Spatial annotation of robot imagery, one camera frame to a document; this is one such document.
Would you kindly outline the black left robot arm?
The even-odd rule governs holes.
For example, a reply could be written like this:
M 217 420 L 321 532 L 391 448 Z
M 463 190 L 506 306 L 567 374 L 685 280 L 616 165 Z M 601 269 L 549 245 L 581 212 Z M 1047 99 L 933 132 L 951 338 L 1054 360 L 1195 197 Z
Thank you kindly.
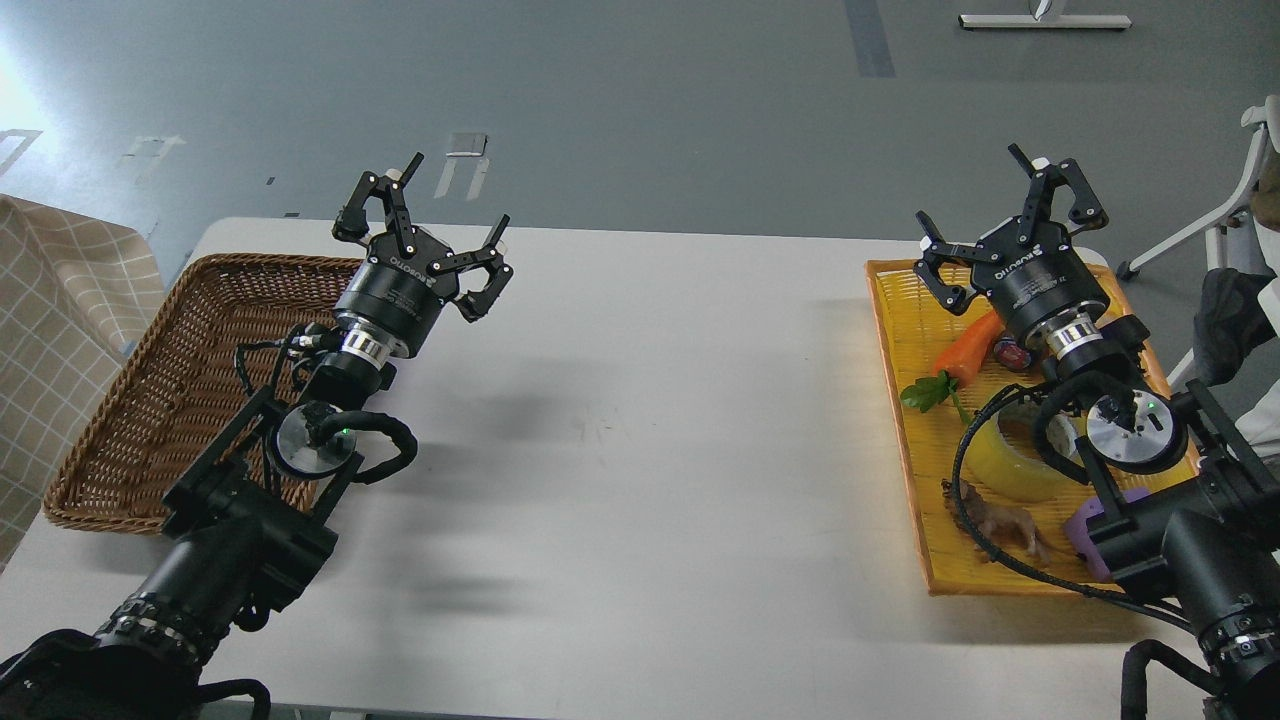
M 404 187 L 421 161 L 361 176 L 332 234 L 365 258 L 332 322 L 237 345 L 246 401 L 164 495 L 172 550 L 96 632 L 50 632 L 3 664 L 5 719 L 196 719 L 237 696 L 269 717 L 261 682 L 204 684 L 204 669 L 232 628 L 262 629 L 315 579 L 349 486 L 416 459 L 412 430 L 366 409 L 390 388 L 394 360 L 419 354 L 448 305 L 485 316 L 513 275 L 508 215 L 466 252 L 411 220 Z

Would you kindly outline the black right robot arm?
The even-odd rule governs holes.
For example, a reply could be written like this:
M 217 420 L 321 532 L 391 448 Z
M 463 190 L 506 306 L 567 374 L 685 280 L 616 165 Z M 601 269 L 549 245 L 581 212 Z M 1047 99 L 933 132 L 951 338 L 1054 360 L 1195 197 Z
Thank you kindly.
M 1074 159 L 1010 152 L 1029 178 L 1021 211 L 974 245 L 950 243 L 919 211 L 925 232 L 914 272 L 954 315 L 989 301 L 1046 379 L 1002 388 L 970 421 L 954 466 L 1005 406 L 1037 398 L 1037 454 L 1089 486 L 1101 503 L 1087 534 L 1115 591 L 1068 582 L 1018 561 L 959 509 L 963 529 L 996 562 L 1030 579 L 1169 623 L 1190 633 L 1198 665 L 1158 641 L 1125 655 L 1120 715 L 1148 712 L 1147 666 L 1156 661 L 1204 692 L 1207 719 L 1275 719 L 1279 706 L 1277 479 L 1198 380 L 1157 395 L 1140 368 L 1149 332 L 1139 318 L 1102 318 L 1108 296 L 1073 247 L 1107 224 Z

